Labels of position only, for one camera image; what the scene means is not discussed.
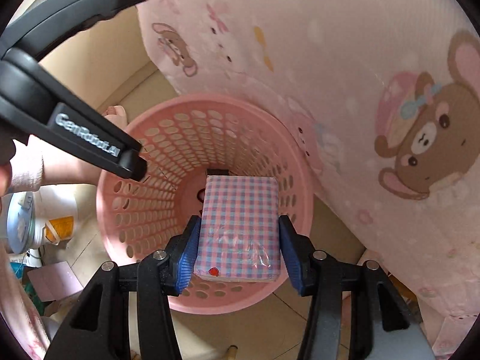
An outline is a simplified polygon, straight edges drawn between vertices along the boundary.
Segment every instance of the plastic wrap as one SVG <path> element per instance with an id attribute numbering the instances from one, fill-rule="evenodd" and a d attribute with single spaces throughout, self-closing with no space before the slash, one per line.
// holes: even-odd
<path id="1" fill-rule="evenodd" d="M 208 176 L 194 271 L 218 281 L 268 282 L 280 275 L 275 178 Z"/>

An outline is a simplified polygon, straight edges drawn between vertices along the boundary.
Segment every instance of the pink laundry basket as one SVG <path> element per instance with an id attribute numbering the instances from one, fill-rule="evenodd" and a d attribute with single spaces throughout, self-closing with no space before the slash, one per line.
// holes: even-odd
<path id="1" fill-rule="evenodd" d="M 181 96 L 138 116 L 126 128 L 143 145 L 148 162 L 141 182 L 103 171 L 97 190 L 102 239 L 118 265 L 135 263 L 200 215 L 197 193 L 206 169 L 229 169 L 239 176 L 272 176 L 278 181 L 279 214 L 288 214 L 297 232 L 310 233 L 313 191 L 302 153 L 288 130 L 267 112 L 215 94 Z M 222 283 L 193 276 L 174 310 L 223 314 L 251 306 L 287 278 L 271 283 Z"/>

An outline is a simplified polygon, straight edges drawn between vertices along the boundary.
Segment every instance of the plaid package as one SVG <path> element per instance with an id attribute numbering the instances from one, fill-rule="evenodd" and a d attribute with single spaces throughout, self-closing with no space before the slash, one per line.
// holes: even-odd
<path id="1" fill-rule="evenodd" d="M 219 281 L 274 281 L 280 275 L 275 178 L 207 177 L 194 272 Z"/>

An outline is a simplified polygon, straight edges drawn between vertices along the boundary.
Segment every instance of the yellow label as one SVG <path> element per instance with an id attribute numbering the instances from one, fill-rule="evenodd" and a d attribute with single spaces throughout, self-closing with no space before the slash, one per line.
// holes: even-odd
<path id="1" fill-rule="evenodd" d="M 57 232 L 58 237 L 60 238 L 60 241 L 70 238 L 74 231 L 73 216 L 66 216 L 64 218 L 52 219 L 50 223 L 52 224 L 53 228 Z M 52 243 L 55 243 L 57 241 L 53 233 L 48 228 L 48 226 L 46 226 L 45 237 Z"/>

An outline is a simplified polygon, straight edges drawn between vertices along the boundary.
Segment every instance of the wall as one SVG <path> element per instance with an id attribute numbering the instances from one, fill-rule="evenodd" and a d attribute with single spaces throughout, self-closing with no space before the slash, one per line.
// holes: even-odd
<path id="1" fill-rule="evenodd" d="M 137 9 L 132 7 L 76 34 L 47 55 L 41 65 L 82 100 L 98 108 L 149 62 Z"/>

